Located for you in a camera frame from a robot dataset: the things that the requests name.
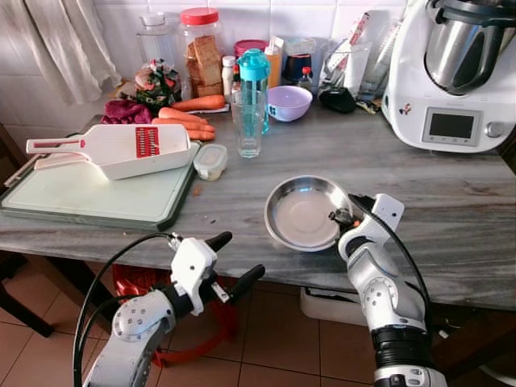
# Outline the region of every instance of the appliance knob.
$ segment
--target appliance knob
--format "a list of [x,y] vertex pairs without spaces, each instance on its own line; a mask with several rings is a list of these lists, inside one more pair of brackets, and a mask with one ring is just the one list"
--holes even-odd
[[504,131],[506,131],[506,129],[503,123],[488,123],[485,126],[485,135],[491,138],[500,137],[503,135]]

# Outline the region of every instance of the teal bottle cap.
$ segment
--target teal bottle cap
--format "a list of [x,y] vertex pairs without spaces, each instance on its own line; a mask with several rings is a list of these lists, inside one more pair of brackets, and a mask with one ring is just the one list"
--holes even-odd
[[271,72],[271,62],[258,48],[247,50],[236,63],[240,66],[240,79],[243,81],[261,81]]

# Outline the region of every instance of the white curtain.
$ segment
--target white curtain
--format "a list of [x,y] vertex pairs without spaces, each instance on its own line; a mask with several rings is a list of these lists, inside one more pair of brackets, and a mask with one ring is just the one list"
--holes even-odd
[[0,23],[23,36],[41,73],[68,104],[95,101],[104,81],[121,81],[92,1],[0,0]]

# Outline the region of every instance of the cup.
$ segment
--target cup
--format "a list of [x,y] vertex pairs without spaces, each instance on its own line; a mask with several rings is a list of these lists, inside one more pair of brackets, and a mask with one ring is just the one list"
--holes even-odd
[[252,158],[260,154],[265,101],[265,92],[252,89],[236,91],[231,95],[236,149],[242,157]]

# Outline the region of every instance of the gray marble countertop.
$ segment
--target gray marble countertop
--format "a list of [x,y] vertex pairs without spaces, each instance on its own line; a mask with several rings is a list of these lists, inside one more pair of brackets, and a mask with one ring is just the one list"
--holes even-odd
[[[272,120],[262,153],[243,159],[235,150],[230,114],[209,118],[228,148],[217,181],[196,177],[170,231],[206,238],[233,232],[216,269],[237,277],[255,264],[265,279],[324,289],[350,289],[335,248],[295,252],[276,243],[264,225],[264,204],[281,181],[317,174],[346,191],[386,193],[405,204],[398,235],[421,270],[433,302],[516,310],[515,179],[500,156],[428,152],[399,140],[381,114],[342,115],[315,105],[297,122]],[[201,194],[192,195],[200,188]],[[146,231],[49,222],[0,215],[0,249],[106,261]],[[394,246],[400,269],[414,280]],[[119,263],[167,268],[163,240],[148,241]]]

